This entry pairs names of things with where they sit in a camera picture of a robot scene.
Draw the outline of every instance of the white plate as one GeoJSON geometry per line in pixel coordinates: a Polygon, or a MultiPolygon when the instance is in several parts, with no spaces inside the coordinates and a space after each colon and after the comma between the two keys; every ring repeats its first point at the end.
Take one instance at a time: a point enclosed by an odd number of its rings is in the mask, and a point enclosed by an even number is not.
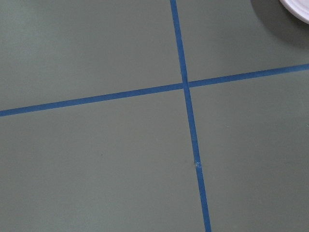
{"type": "Polygon", "coordinates": [[[297,18],[309,24],[309,0],[280,0],[297,18]]]}

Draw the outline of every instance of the floor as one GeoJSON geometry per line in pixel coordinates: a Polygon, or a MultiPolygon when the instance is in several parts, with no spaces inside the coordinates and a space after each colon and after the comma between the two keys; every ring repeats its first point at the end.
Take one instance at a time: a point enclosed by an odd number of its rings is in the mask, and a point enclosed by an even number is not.
{"type": "Polygon", "coordinates": [[[277,0],[0,0],[1,232],[304,232],[309,25],[277,0]]]}

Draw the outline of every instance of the gray floor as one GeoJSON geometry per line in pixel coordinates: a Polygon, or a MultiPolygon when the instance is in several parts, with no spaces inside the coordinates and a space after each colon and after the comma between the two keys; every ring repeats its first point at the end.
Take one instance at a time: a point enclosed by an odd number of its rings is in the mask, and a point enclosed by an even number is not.
{"type": "MultiPolygon", "coordinates": [[[[177,4],[189,81],[309,63],[277,0],[177,4]]],[[[213,232],[308,230],[308,75],[190,88],[213,232]]],[[[0,0],[0,80],[0,115],[181,83],[170,2],[0,0]]],[[[0,231],[205,231],[183,90],[0,117],[0,231]]]]}

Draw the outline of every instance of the blue line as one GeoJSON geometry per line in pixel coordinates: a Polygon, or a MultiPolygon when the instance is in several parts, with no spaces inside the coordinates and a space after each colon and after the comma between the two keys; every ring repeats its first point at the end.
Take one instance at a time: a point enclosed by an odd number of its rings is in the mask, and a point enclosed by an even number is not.
{"type": "Polygon", "coordinates": [[[283,73],[299,72],[299,71],[304,71],[304,70],[309,70],[309,64],[295,65],[291,67],[269,69],[269,70],[263,70],[263,71],[257,71],[257,72],[248,72],[248,73],[242,73],[242,74],[236,74],[236,75],[230,75],[230,76],[222,76],[222,77],[216,77],[216,78],[211,78],[211,79],[191,81],[189,82],[189,87],[207,86],[207,85],[213,85],[213,84],[230,82],[230,81],[245,80],[245,79],[257,78],[257,77],[263,77],[263,76],[272,76],[272,75],[283,74],[283,73]]]}
{"type": "Polygon", "coordinates": [[[41,105],[26,106],[26,107],[10,109],[10,110],[2,110],[0,111],[0,117],[29,113],[29,112],[40,111],[40,110],[49,110],[49,109],[55,109],[55,108],[60,108],[60,107],[73,106],[73,105],[81,105],[81,104],[87,104],[87,103],[93,103],[93,102],[102,102],[102,101],[108,101],[108,100],[119,99],[119,98],[128,98],[128,97],[151,94],[151,93],[166,92],[166,91],[177,90],[177,89],[182,89],[182,88],[183,88],[182,83],[179,83],[179,84],[172,84],[172,85],[167,85],[167,86],[143,88],[143,89],[120,92],[120,93],[112,93],[112,94],[106,94],[106,95],[100,95],[100,96],[94,96],[94,97],[88,97],[88,98],[80,98],[80,99],[74,99],[74,100],[68,100],[68,101],[62,101],[62,102],[58,101],[58,102],[53,102],[53,103],[41,104],[41,105]]]}
{"type": "Polygon", "coordinates": [[[183,79],[183,91],[184,91],[185,103],[186,103],[187,114],[188,114],[193,155],[194,155],[194,160],[196,164],[197,182],[198,182],[199,195],[200,195],[201,204],[202,204],[204,226],[205,226],[206,232],[211,232],[211,224],[210,224],[210,218],[209,218],[209,212],[208,212],[203,170],[202,170],[202,164],[201,164],[200,156],[199,156],[197,131],[196,131],[195,121],[194,121],[191,94],[190,94],[190,89],[188,85],[187,67],[186,67],[185,58],[184,58],[183,41],[182,41],[182,35],[181,35],[181,30],[180,30],[180,23],[179,23],[176,0],[170,0],[170,5],[171,5],[172,16],[173,16],[173,21],[174,21],[180,69],[181,69],[182,79],[183,79]]]}

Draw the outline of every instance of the horizontal blue line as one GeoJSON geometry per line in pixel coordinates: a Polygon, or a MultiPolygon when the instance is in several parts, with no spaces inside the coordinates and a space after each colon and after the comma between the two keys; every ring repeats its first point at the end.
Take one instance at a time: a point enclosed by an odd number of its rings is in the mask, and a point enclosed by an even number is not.
{"type": "Polygon", "coordinates": [[[238,80],[245,80],[263,76],[272,76],[277,74],[283,73],[292,73],[298,71],[309,70],[309,64],[302,64],[302,65],[295,65],[290,67],[278,68],[278,69],[269,69],[257,72],[248,72],[230,76],[222,76],[222,77],[215,77],[211,79],[204,79],[198,81],[191,81],[189,82],[189,87],[198,87],[198,86],[207,86],[213,85],[218,83],[230,82],[230,81],[238,81],[238,80]]]}
{"type": "Polygon", "coordinates": [[[17,114],[29,113],[29,112],[40,111],[40,110],[49,110],[49,109],[55,109],[55,108],[60,108],[60,107],[73,106],[73,105],[81,105],[81,104],[87,104],[87,103],[93,103],[93,102],[102,102],[102,101],[108,101],[108,100],[119,99],[119,98],[128,98],[128,97],[151,94],[151,93],[167,92],[167,91],[177,90],[177,89],[182,89],[182,88],[183,88],[183,84],[179,83],[179,84],[172,84],[172,85],[167,85],[167,86],[158,86],[158,87],[143,88],[143,89],[138,89],[138,90],[126,91],[126,92],[105,94],[105,95],[88,97],[88,98],[79,98],[79,99],[62,101],[62,102],[58,101],[58,102],[53,102],[53,103],[26,106],[26,107],[15,108],[15,109],[10,109],[10,110],[2,110],[0,111],[0,116],[17,115],[17,114]]]}

